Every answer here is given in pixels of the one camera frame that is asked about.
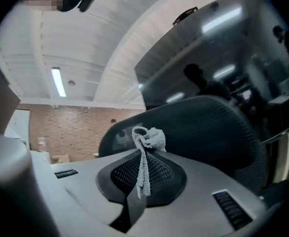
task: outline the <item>white ceiling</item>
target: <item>white ceiling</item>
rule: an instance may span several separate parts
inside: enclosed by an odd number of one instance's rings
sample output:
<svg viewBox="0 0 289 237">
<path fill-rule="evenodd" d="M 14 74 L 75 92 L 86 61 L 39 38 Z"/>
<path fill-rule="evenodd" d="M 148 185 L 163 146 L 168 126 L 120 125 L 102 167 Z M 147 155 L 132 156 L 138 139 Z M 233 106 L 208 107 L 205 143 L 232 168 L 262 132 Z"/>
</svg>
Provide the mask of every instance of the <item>white ceiling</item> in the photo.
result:
<svg viewBox="0 0 289 237">
<path fill-rule="evenodd" d="M 134 67 L 178 15 L 213 1 L 95 0 L 85 13 L 18 4 L 0 26 L 0 68 L 22 103 L 144 109 Z M 178 37 L 169 43 L 173 54 L 189 44 Z M 66 98 L 52 67 L 61 69 Z"/>
</svg>

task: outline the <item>vent slot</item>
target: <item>vent slot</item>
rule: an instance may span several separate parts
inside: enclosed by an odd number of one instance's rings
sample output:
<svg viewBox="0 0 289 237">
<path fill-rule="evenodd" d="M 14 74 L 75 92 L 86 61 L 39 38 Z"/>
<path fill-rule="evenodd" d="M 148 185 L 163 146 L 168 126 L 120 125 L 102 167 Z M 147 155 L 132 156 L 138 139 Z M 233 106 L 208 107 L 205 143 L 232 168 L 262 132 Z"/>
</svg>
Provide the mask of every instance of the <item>vent slot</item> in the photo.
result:
<svg viewBox="0 0 289 237">
<path fill-rule="evenodd" d="M 71 169 L 71 170 L 66 170 L 66 171 L 62 171 L 62 172 L 57 172 L 54 174 L 55 174 L 57 179 L 60 179 L 60 178 L 68 177 L 68 176 L 73 176 L 75 174 L 78 174 L 78 172 L 75 169 Z"/>
<path fill-rule="evenodd" d="M 252 221 L 252 219 L 226 191 L 212 195 L 235 230 L 246 226 Z"/>
</svg>

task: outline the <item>brick wall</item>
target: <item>brick wall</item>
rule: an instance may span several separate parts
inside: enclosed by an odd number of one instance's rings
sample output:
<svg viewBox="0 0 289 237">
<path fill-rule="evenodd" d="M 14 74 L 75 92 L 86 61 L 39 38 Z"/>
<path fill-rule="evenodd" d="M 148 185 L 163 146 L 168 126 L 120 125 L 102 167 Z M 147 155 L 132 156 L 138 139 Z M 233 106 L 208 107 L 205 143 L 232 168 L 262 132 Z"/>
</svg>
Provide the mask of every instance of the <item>brick wall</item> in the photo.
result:
<svg viewBox="0 0 289 237">
<path fill-rule="evenodd" d="M 93 159 L 99 143 L 117 122 L 143 112 L 111 108 L 81 108 L 20 104 L 18 109 L 30 110 L 30 144 L 38 151 L 38 138 L 45 137 L 50 155 L 70 154 L 71 161 Z"/>
</svg>

